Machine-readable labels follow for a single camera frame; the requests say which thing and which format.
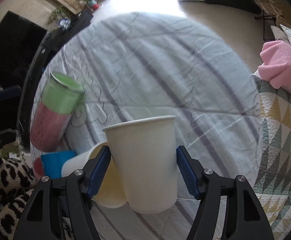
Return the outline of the white paper cup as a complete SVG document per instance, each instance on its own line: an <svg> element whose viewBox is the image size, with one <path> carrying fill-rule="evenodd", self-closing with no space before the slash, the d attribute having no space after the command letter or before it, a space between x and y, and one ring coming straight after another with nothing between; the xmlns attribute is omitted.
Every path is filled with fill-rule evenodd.
<svg viewBox="0 0 291 240"><path fill-rule="evenodd" d="M97 156L101 148L105 145L107 146L107 142L100 142L94 145L90 150L67 160L62 166L61 176L66 177L75 170L83 168L90 159ZM124 193L120 174L114 165L113 158L111 158L98 194L93 197L93 200L98 205L109 209L122 207L128 202Z"/></svg>
<svg viewBox="0 0 291 240"><path fill-rule="evenodd" d="M175 119L156 116L103 129L128 204L137 213L160 213L177 200Z"/></svg>

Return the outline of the pink clear plastic cup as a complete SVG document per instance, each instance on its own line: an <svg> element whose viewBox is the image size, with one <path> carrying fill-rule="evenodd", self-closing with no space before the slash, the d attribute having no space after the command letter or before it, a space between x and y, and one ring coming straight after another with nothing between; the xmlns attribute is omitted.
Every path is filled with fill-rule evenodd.
<svg viewBox="0 0 291 240"><path fill-rule="evenodd" d="M33 161L33 173L37 182L45 175L41 157L38 157Z"/></svg>

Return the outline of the blue black CoolTowel canister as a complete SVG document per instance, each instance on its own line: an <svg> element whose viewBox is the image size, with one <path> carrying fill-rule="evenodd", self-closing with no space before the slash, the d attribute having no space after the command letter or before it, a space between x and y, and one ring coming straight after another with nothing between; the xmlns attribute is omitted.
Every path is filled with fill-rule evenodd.
<svg viewBox="0 0 291 240"><path fill-rule="evenodd" d="M41 155L45 175L51 179L61 178L61 170L64 163L75 156L75 151L52 152Z"/></svg>

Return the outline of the green pink label canister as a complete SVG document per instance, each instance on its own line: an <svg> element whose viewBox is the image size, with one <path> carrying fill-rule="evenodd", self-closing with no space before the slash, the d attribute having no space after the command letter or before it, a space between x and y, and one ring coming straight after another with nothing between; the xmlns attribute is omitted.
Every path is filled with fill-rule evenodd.
<svg viewBox="0 0 291 240"><path fill-rule="evenodd" d="M69 76L52 72L40 96L30 130L30 142L42 152L53 152L64 135L84 88Z"/></svg>

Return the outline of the triangle pattern quilted sofa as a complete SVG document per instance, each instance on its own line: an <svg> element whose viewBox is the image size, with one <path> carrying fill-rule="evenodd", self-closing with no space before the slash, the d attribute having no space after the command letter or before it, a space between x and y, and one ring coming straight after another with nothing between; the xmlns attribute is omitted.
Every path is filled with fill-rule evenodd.
<svg viewBox="0 0 291 240"><path fill-rule="evenodd" d="M254 191L274 239L291 231L291 94L255 76L260 97L262 156Z"/></svg>

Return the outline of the striped grey table cloth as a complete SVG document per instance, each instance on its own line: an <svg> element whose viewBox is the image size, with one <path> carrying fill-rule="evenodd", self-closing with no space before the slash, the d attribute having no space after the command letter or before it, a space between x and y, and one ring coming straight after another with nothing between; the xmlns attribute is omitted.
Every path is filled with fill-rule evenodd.
<svg viewBox="0 0 291 240"><path fill-rule="evenodd" d="M218 175L256 182L261 161L259 92L250 69L205 25L132 12L91 23L53 57L52 72L80 83L82 103L62 145L77 153L105 141L103 128L175 115L177 145Z"/></svg>

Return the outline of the black television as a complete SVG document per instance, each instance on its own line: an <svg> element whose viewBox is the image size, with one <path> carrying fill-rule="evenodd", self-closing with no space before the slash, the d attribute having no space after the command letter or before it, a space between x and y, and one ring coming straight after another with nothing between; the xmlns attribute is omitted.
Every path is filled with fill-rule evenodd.
<svg viewBox="0 0 291 240"><path fill-rule="evenodd" d="M22 88L46 33L11 11L0 22L0 131L16 128Z"/></svg>

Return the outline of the pink blanket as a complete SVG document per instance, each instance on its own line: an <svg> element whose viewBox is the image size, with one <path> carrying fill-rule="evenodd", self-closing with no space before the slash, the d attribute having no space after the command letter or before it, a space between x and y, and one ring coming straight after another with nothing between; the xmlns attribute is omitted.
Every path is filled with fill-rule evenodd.
<svg viewBox="0 0 291 240"><path fill-rule="evenodd" d="M291 93L291 46L284 41L270 41L260 52L263 63L258 67L262 80L275 88L285 88Z"/></svg>

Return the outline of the folding camp stool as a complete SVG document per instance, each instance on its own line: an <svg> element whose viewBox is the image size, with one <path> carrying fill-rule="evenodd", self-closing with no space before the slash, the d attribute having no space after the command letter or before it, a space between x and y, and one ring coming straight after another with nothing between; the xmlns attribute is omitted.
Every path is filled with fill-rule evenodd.
<svg viewBox="0 0 291 240"><path fill-rule="evenodd" d="M262 22L262 35L263 41L269 41L265 37L265 27L266 21L271 21L276 27L284 25L291 29L291 23L288 21L286 15L284 15L284 10L280 7L277 0L254 0L256 5L261 9L261 15L255 16L255 20L261 20Z"/></svg>

